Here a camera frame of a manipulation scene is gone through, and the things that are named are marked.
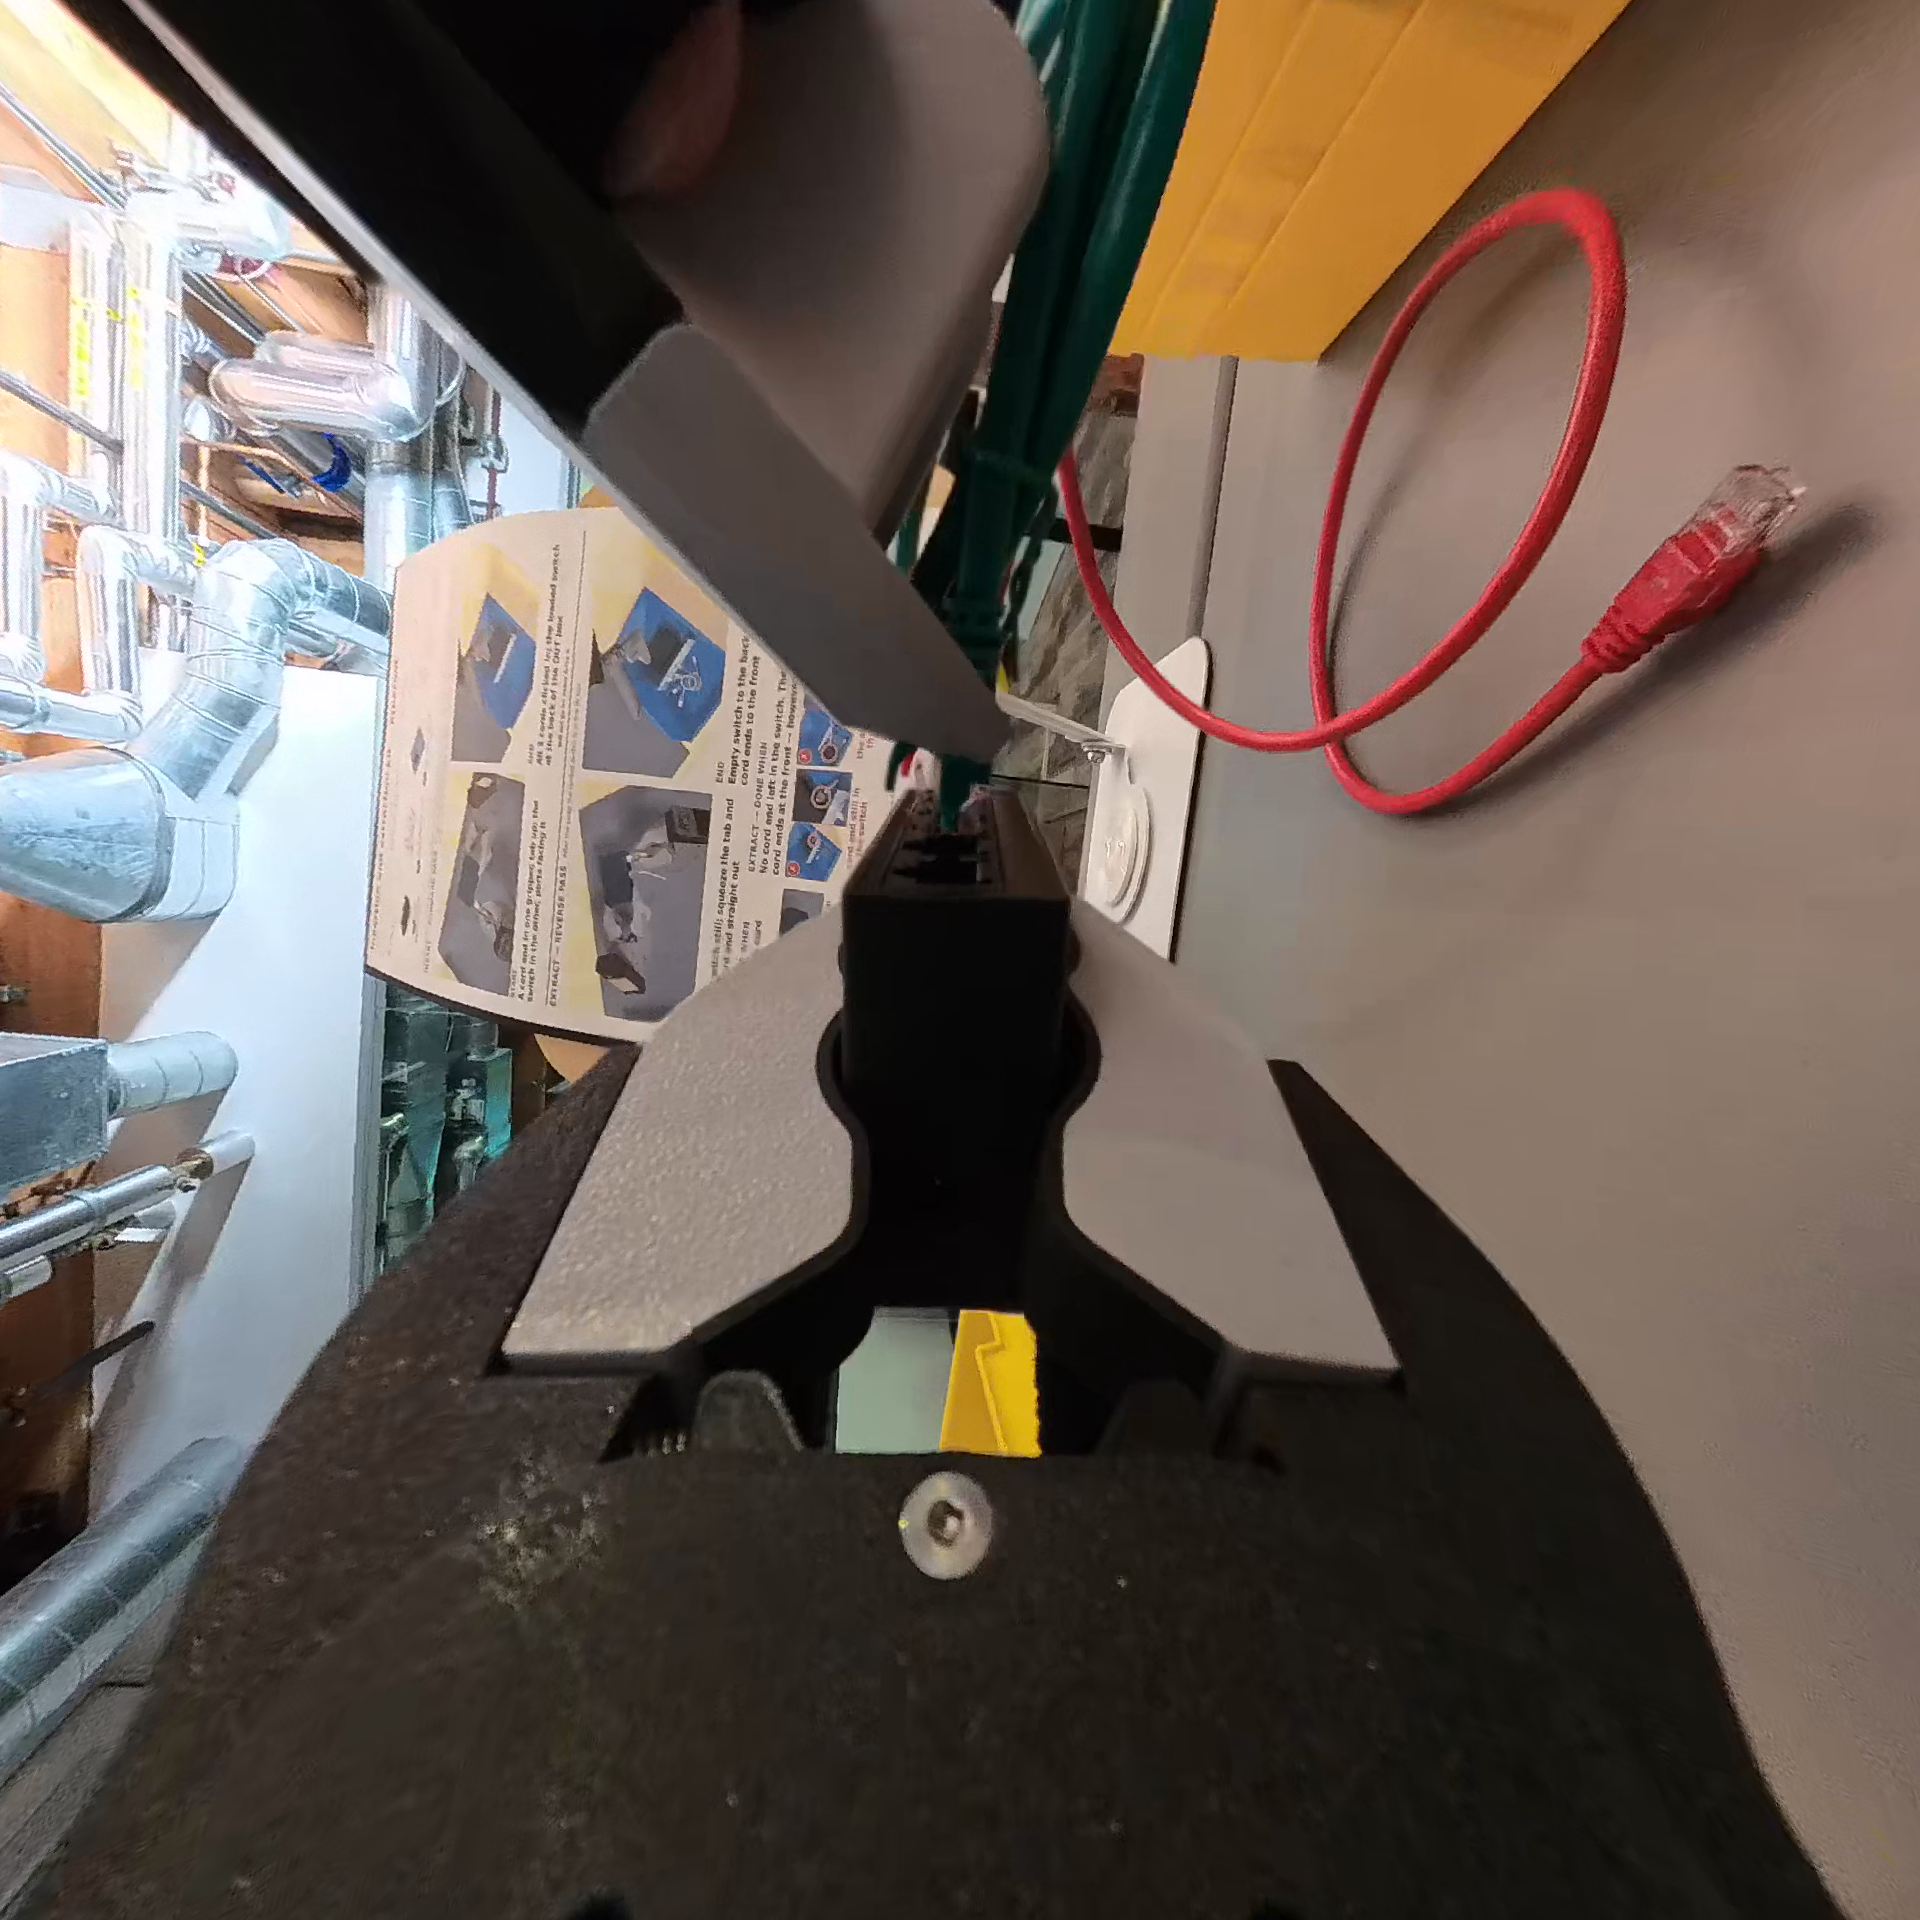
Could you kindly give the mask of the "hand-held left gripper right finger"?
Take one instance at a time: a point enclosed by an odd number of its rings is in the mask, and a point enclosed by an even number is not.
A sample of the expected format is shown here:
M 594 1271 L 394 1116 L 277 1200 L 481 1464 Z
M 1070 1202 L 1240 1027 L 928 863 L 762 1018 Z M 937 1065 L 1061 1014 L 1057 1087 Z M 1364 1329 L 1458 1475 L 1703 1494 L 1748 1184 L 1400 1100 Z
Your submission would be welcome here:
M 1269 1384 L 1400 1362 L 1265 1058 L 1163 956 L 1070 910 L 1070 1091 L 1023 1256 L 1043 1444 L 1176 1388 L 1212 1442 Z

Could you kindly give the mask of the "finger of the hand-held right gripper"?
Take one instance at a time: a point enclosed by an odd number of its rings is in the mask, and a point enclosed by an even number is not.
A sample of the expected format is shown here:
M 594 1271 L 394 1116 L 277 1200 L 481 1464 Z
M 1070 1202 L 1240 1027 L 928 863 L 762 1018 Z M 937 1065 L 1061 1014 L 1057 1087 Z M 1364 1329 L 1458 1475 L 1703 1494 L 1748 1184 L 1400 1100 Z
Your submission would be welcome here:
M 596 480 L 842 724 L 964 761 L 997 695 L 844 491 L 704 332 L 667 327 L 596 399 Z

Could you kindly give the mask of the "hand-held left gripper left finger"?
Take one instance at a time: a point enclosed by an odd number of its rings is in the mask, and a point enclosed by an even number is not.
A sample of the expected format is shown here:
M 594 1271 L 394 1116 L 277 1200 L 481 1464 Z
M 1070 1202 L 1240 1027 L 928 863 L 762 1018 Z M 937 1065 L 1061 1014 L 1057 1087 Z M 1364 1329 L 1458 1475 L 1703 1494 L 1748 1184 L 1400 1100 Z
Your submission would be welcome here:
M 829 906 L 654 1029 L 508 1326 L 508 1373 L 698 1391 L 707 1371 L 753 1370 L 806 1441 L 833 1441 L 835 1360 L 715 1344 L 849 1235 L 849 1127 L 822 1081 L 840 936 Z

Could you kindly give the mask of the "black network switch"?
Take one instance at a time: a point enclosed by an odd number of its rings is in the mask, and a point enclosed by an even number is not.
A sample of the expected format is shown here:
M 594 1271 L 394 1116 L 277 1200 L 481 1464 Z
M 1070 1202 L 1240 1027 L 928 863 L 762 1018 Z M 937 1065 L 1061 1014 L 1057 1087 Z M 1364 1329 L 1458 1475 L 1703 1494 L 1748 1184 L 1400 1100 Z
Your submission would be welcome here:
M 1019 1309 L 1070 1092 L 1070 892 L 1021 801 L 901 801 L 839 905 L 837 1085 L 866 1140 L 877 1306 Z

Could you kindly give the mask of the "yellow plastic bin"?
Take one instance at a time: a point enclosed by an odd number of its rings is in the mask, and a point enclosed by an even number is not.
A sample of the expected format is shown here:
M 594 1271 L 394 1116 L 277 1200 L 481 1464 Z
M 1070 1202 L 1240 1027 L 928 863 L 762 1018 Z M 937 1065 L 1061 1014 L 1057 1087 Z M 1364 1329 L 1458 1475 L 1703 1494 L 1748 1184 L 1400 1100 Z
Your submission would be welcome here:
M 1623 2 L 1223 2 L 1112 354 L 1309 363 Z
M 955 1318 L 939 1450 L 1039 1457 L 1037 1339 L 1017 1313 L 962 1309 Z

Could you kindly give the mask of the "person's right hand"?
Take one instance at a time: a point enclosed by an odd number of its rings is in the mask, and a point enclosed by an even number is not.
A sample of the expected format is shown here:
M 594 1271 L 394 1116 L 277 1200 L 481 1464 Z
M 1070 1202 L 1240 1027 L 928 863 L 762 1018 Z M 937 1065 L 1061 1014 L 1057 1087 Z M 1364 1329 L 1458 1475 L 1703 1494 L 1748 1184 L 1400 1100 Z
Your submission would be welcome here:
M 611 135 L 607 201 L 674 201 L 707 177 L 733 122 L 744 35 L 731 4 L 685 20 Z

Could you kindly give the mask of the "printed instruction sheet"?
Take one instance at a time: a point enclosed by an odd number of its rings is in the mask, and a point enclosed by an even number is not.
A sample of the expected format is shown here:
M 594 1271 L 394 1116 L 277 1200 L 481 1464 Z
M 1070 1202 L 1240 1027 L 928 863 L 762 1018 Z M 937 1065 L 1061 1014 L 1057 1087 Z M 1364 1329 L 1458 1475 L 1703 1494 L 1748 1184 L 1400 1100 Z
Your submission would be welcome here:
M 395 578 L 366 965 L 640 1045 L 839 903 L 891 753 L 618 511 L 468 527 Z

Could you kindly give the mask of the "cluster of silver pipes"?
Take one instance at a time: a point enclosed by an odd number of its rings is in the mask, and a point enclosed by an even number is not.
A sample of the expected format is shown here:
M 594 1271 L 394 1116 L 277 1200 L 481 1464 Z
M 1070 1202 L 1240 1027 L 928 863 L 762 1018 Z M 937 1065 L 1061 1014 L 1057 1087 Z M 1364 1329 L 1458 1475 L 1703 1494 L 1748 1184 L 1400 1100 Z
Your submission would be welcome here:
M 188 276 L 268 270 L 291 221 L 197 131 L 53 195 L 75 469 L 3 451 L 3 895 L 80 923 L 204 923 L 239 875 L 239 792 L 286 662 L 384 666 L 390 593 L 301 544 L 193 547 L 182 518 Z

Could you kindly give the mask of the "grey rectangular duct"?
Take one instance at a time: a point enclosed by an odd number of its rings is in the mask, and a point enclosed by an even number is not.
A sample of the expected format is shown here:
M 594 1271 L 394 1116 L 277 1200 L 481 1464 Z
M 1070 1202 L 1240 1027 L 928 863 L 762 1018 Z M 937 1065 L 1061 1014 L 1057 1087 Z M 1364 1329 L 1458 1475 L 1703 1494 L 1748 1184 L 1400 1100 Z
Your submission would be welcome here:
M 95 1162 L 131 1116 L 228 1092 L 239 1058 L 206 1030 L 109 1043 L 2 1036 L 2 1198 Z

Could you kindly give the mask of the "round silver duct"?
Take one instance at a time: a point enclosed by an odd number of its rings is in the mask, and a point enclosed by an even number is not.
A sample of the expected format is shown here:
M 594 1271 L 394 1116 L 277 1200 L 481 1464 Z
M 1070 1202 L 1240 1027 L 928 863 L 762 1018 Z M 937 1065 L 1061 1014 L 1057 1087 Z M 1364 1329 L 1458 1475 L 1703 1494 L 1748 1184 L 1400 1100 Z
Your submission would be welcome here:
M 186 1446 L 3 1596 L 3 1780 L 184 1590 L 246 1461 L 230 1439 Z

